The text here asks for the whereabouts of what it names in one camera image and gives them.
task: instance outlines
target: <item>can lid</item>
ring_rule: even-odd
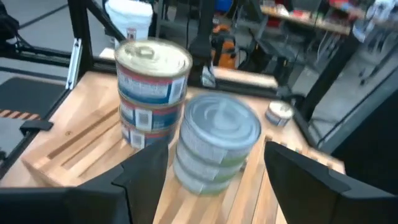
[[[269,109],[278,117],[284,119],[292,118],[294,111],[293,108],[283,101],[272,101],[269,103]]]
[[[185,49],[159,40],[127,41],[116,50],[115,58],[127,69],[151,77],[179,76],[192,66]]]
[[[185,121],[202,140],[224,149],[246,149],[257,142],[261,124],[239,100],[222,93],[194,97],[185,108]]]

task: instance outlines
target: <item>can label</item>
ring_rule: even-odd
[[[127,39],[128,40],[136,40],[137,37],[137,30],[136,28],[127,28]]]
[[[189,149],[187,149],[187,146],[181,139],[177,144],[177,157],[179,158],[180,163],[186,167],[186,170],[189,170],[190,173],[205,181],[232,178],[232,176],[240,170],[243,164],[240,163],[237,166],[231,167],[216,167],[205,164],[202,161],[197,160],[197,158],[195,159],[195,156],[189,152]]]
[[[117,64],[118,83],[121,93],[128,98],[148,104],[169,105],[183,96],[185,77],[154,78],[135,74]]]
[[[220,147],[213,146],[204,140],[195,136],[191,128],[186,122],[181,124],[180,131],[181,138],[187,144],[187,147],[194,153],[194,155],[203,159],[204,161],[221,164],[224,160],[233,161],[237,159],[240,161],[251,150],[251,148],[241,150],[227,150]]]
[[[270,109],[268,109],[266,111],[266,118],[271,124],[273,124],[275,126],[285,126],[287,124],[287,122],[289,121],[287,119],[282,119],[282,118],[274,115]]]
[[[121,97],[121,116],[129,124],[143,131],[160,131],[175,124],[181,115],[182,104],[170,108],[142,108]]]
[[[174,157],[173,168],[175,176],[182,185],[196,194],[213,194],[228,187],[232,180],[222,183],[204,183],[188,174],[181,165],[177,155]]]
[[[133,129],[125,124],[122,124],[123,138],[135,149],[141,150],[158,140],[166,140],[168,143],[174,137],[175,130],[170,129],[162,133],[143,133]]]

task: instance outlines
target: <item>pull tab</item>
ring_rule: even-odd
[[[282,106],[280,106],[279,109],[280,109],[280,111],[283,111],[283,112],[288,112],[290,110],[289,106],[287,106],[287,105],[282,105]]]
[[[227,112],[227,102],[222,101],[217,109],[217,112],[213,118],[213,125],[220,130],[235,130],[239,128],[240,121],[233,121],[226,115]]]
[[[136,54],[140,57],[147,58],[147,59],[153,59],[155,55],[154,49],[146,46],[138,47],[136,49]]]

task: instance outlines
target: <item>white bucket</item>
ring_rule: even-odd
[[[112,23],[127,39],[148,39],[153,14],[150,4],[132,0],[109,0],[105,9]],[[115,40],[115,47],[118,45],[119,42]]]

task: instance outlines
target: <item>tuna can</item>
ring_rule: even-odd
[[[137,40],[115,52],[119,91],[138,103],[171,105],[183,98],[192,57],[167,41]]]
[[[175,126],[156,133],[149,133],[136,129],[133,125],[128,124],[122,118],[121,126],[123,138],[131,145],[131,147],[138,150],[141,150],[158,140],[166,140],[170,143],[175,134]]]
[[[192,98],[185,107],[181,138],[209,164],[237,166],[259,139],[261,124],[250,107],[222,93]]]
[[[225,190],[232,180],[223,183],[208,183],[198,180],[185,172],[184,167],[181,165],[177,155],[173,161],[174,174],[180,183],[191,193],[197,195],[216,195]]]
[[[197,179],[208,182],[226,182],[239,172],[243,162],[231,167],[218,167],[207,164],[193,155],[180,138],[177,143],[177,157],[185,171]]]
[[[293,108],[282,101],[272,101],[266,111],[267,120],[275,126],[285,126],[294,115]]]
[[[161,131],[169,129],[181,115],[182,101],[168,107],[140,105],[127,100],[120,94],[121,117],[129,124],[143,131]]]

